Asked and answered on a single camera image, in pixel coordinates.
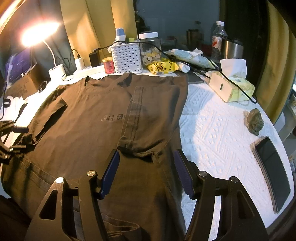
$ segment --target small red can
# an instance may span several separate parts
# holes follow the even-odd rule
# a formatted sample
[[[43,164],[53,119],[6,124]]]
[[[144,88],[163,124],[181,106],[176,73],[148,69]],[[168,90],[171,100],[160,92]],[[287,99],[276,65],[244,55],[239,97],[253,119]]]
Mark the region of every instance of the small red can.
[[[112,57],[104,58],[103,60],[105,73],[106,74],[113,74],[115,73],[114,62]]]

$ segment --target desk lamp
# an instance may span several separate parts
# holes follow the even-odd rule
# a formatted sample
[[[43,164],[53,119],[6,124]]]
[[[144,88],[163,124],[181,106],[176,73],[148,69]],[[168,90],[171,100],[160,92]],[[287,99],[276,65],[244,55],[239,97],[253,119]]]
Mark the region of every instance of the desk lamp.
[[[49,70],[51,80],[59,80],[65,74],[63,65],[56,65],[54,53],[45,41],[45,39],[47,39],[49,36],[57,31],[58,27],[59,24],[55,22],[41,23],[27,29],[22,36],[22,44],[26,47],[32,47],[40,42],[44,42],[45,45],[49,48],[54,59],[54,68]]]

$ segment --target smartphone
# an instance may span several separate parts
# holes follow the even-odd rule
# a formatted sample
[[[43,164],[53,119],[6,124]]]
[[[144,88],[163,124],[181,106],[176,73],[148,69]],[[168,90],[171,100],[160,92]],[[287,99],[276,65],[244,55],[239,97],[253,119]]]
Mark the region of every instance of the smartphone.
[[[279,213],[291,192],[284,165],[269,137],[255,145],[253,152],[267,182],[274,213]]]

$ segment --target cloth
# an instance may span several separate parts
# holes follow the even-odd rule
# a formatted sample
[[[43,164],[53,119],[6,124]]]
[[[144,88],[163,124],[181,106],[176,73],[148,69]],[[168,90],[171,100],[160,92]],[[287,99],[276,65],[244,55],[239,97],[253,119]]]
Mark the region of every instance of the cloth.
[[[114,73],[112,76],[118,76],[122,74]],[[155,76],[153,75],[149,70],[144,69],[143,72],[140,75],[148,75],[148,76]],[[108,76],[105,72],[97,73],[90,75],[91,78],[93,79],[102,79],[104,77]],[[160,74],[158,77],[178,77],[175,73],[172,74]],[[46,88],[41,92],[41,93],[35,93],[28,98],[25,99],[25,102],[28,103],[26,108],[24,109],[24,113],[19,117],[18,121],[16,122],[17,126],[28,126],[30,122],[33,120],[36,112],[42,105],[42,103],[46,100],[46,98],[56,90],[56,88],[59,85],[69,85],[69,84],[74,84],[78,81],[80,81],[82,78],[73,78],[68,82],[62,81],[61,79],[53,80],[48,83]],[[16,141],[16,139],[19,137],[19,133],[10,133],[9,137],[7,138],[7,141],[5,142],[5,145],[7,147],[11,147],[13,143]]]
[[[139,225],[110,218],[103,213],[101,215],[110,241],[139,241],[142,239]],[[74,210],[74,220],[76,237],[84,241],[80,214],[76,210]]]
[[[254,108],[260,110],[265,124],[259,136],[250,134],[245,123],[247,115]],[[182,149],[188,160],[213,177],[238,177],[252,198],[265,227],[269,227],[291,202],[294,182],[283,143],[260,105],[250,101],[225,103],[206,83],[189,85],[179,123]],[[278,214],[274,214],[265,178],[252,153],[254,143],[265,136],[269,136],[274,144],[291,188],[290,195]],[[188,227],[195,201],[183,194],[181,206]],[[221,198],[217,196],[209,240],[217,236],[220,206]]]
[[[131,73],[59,86],[21,138],[32,151],[3,167],[5,190],[32,217],[55,178],[100,171],[118,148],[120,165],[101,211],[139,225],[143,240],[182,240],[173,151],[181,147],[178,121],[187,89],[183,77]]]
[[[3,241],[23,241],[30,218],[12,200],[0,195],[0,238]]]

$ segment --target bottle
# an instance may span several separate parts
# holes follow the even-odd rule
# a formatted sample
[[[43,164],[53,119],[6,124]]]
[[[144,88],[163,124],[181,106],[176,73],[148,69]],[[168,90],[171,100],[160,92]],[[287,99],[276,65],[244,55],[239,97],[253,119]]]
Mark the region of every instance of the bottle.
[[[222,39],[227,38],[228,35],[224,29],[224,22],[217,21],[217,27],[213,32],[213,51],[211,60],[219,63],[221,58]]]

